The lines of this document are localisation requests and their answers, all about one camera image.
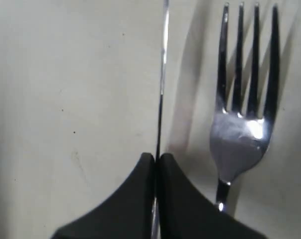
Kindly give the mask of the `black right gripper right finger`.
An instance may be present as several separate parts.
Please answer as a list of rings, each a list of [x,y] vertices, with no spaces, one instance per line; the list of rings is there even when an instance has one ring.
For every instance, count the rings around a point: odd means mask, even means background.
[[[189,181],[174,156],[157,161],[157,200],[163,239],[264,239],[265,235],[221,213]]]

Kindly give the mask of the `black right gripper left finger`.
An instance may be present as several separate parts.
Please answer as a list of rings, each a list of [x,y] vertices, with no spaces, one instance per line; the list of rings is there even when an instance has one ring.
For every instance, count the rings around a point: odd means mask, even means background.
[[[121,186],[103,203],[60,227],[54,239],[149,239],[152,226],[155,161],[142,153]]]

